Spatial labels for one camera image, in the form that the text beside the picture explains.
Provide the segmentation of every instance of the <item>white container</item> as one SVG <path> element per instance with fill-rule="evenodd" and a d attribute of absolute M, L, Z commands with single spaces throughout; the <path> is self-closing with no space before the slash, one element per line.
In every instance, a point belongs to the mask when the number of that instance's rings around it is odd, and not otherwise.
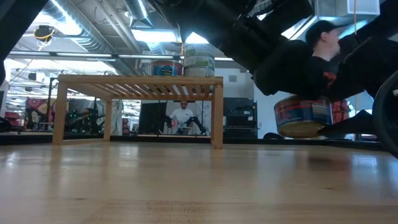
<path fill-rule="evenodd" d="M 184 66 L 197 66 L 197 67 L 215 67 L 215 59 L 211 55 L 194 55 L 184 58 Z"/>
<path fill-rule="evenodd" d="M 214 74 L 214 69 L 211 67 L 184 67 L 184 75 L 188 77 L 213 77 Z"/>
<path fill-rule="evenodd" d="M 204 55 L 213 56 L 216 52 L 216 48 L 211 44 L 187 44 L 184 48 L 184 56 Z"/>

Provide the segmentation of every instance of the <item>wooden floor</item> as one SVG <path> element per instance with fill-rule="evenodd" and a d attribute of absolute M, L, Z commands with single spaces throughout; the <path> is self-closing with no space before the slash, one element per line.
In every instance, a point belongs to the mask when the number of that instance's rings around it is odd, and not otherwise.
<path fill-rule="evenodd" d="M 2 146 L 1 224 L 398 223 L 398 160 L 321 146 Z"/>

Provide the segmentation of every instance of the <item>ceiling light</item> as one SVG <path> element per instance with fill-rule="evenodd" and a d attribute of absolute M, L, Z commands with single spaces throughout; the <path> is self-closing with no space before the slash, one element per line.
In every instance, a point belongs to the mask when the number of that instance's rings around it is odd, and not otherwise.
<path fill-rule="evenodd" d="M 263 20 L 265 17 L 267 16 L 267 13 L 263 14 L 263 15 L 258 15 L 257 18 L 259 20 Z"/>
<path fill-rule="evenodd" d="M 187 44 L 208 44 L 209 42 L 198 34 L 192 32 L 185 41 Z"/>
<path fill-rule="evenodd" d="M 281 33 L 283 36 L 288 38 L 289 40 L 302 28 L 302 26 L 307 22 L 307 19 L 302 19 L 300 22 L 296 23 L 291 28 L 285 30 L 285 32 Z"/>
<path fill-rule="evenodd" d="M 57 53 L 58 56 L 64 57 L 112 57 L 111 54 L 88 54 L 88 53 Z"/>
<path fill-rule="evenodd" d="M 176 42 L 175 30 L 131 30 L 138 41 L 143 42 Z"/>
<path fill-rule="evenodd" d="M 178 55 L 119 55 L 119 58 L 180 60 L 180 56 Z"/>
<path fill-rule="evenodd" d="M 226 58 L 226 57 L 216 57 L 215 60 L 219 61 L 219 62 L 233 62 L 234 61 L 233 59 Z"/>
<path fill-rule="evenodd" d="M 366 24 L 368 24 L 367 21 L 357 22 L 356 23 L 356 29 L 359 30 L 360 28 L 364 27 Z M 355 32 L 355 26 L 352 25 L 340 35 L 340 39 L 345 37 L 345 36 L 347 36 L 347 35 L 353 34 L 354 32 Z"/>
<path fill-rule="evenodd" d="M 319 17 L 320 20 L 326 20 L 326 21 L 335 21 L 338 20 L 338 17 L 330 17 L 330 16 L 320 16 Z"/>
<path fill-rule="evenodd" d="M 50 56 L 48 52 L 30 52 L 30 51 L 21 51 L 21 50 L 12 50 L 10 54 L 13 55 L 35 55 L 35 56 Z"/>
<path fill-rule="evenodd" d="M 305 26 L 303 26 L 292 38 L 291 40 L 295 40 L 300 37 L 315 21 L 317 21 L 318 17 L 314 16 Z"/>

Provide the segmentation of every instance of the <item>bench leg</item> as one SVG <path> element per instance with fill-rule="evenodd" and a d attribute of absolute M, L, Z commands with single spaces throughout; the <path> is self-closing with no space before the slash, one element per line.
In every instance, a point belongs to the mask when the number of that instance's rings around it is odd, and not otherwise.
<path fill-rule="evenodd" d="M 215 85 L 213 91 L 213 105 L 211 106 L 212 114 L 212 143 L 215 149 L 223 148 L 223 112 L 224 112 L 224 95 L 223 86 Z"/>
<path fill-rule="evenodd" d="M 52 144 L 61 145 L 65 129 L 65 115 L 67 113 L 68 87 L 64 82 L 58 84 L 57 102 L 55 105 L 55 124 L 52 136 Z"/>
<path fill-rule="evenodd" d="M 105 123 L 104 123 L 104 140 L 111 140 L 111 120 L 112 120 L 112 101 L 106 102 L 105 107 Z"/>

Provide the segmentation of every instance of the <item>cap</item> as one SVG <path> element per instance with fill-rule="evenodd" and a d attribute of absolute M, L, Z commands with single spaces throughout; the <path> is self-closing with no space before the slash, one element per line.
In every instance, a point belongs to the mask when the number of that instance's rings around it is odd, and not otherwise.
<path fill-rule="evenodd" d="M 330 32 L 344 26 L 346 25 L 337 26 L 329 21 L 318 21 L 307 30 L 305 41 L 309 46 L 314 47 L 320 40 L 323 32 Z"/>

